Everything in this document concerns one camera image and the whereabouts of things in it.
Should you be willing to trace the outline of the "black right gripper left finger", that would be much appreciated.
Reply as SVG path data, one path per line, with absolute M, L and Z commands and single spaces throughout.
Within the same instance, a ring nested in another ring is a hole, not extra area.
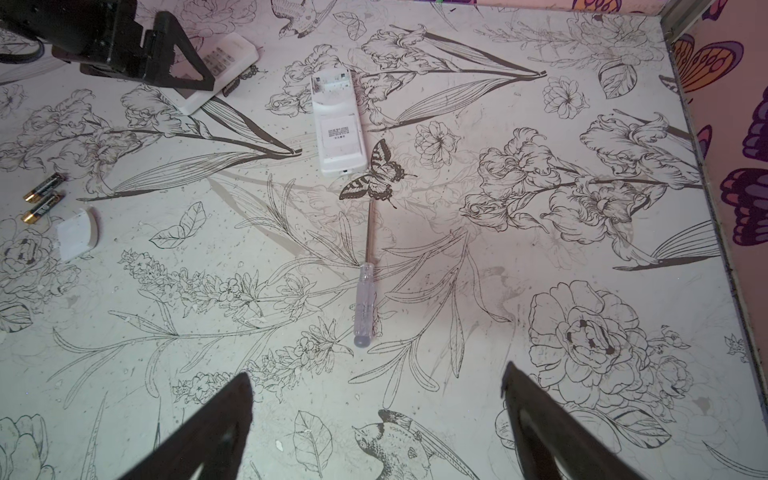
M 252 422 L 253 393 L 241 372 L 125 479 L 235 479 Z

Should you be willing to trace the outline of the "clear handle screwdriver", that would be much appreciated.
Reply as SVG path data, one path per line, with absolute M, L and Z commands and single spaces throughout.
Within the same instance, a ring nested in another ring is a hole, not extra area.
M 354 344 L 367 348 L 373 336 L 373 310 L 375 300 L 375 266 L 373 263 L 373 231 L 375 225 L 374 201 L 368 205 L 366 226 L 365 261 L 359 272 L 354 315 Z

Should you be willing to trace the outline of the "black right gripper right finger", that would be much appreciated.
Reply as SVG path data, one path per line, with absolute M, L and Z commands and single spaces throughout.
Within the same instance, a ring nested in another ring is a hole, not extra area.
M 501 387 L 525 479 L 638 479 L 529 376 L 508 362 Z

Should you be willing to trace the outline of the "aluminium cage frame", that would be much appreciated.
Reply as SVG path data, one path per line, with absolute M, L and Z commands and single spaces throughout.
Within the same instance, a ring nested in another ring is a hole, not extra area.
M 669 0 L 660 11 L 660 24 L 664 38 L 668 43 L 674 43 L 694 23 L 713 0 Z

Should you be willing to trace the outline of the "white battery cover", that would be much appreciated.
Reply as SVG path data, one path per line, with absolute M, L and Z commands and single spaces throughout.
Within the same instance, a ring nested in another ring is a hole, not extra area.
M 56 229 L 59 257 L 69 262 L 96 247 L 99 231 L 90 209 L 80 209 L 76 215 L 61 222 Z

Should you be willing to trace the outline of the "black gold AAA battery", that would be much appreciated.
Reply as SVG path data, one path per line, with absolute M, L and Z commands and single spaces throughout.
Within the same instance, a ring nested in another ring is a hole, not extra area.
M 52 193 L 58 186 L 60 186 L 66 178 L 60 173 L 54 173 L 40 184 L 35 186 L 24 196 L 24 201 L 27 203 L 38 203 L 46 195 Z

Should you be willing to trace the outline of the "white remote control far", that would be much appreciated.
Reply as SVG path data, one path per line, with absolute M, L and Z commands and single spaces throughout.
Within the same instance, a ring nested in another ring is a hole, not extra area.
M 183 114 L 191 115 L 221 93 L 259 59 L 254 44 L 237 33 L 230 33 L 216 43 L 203 46 L 199 55 L 213 75 L 212 91 L 161 88 L 162 94 Z

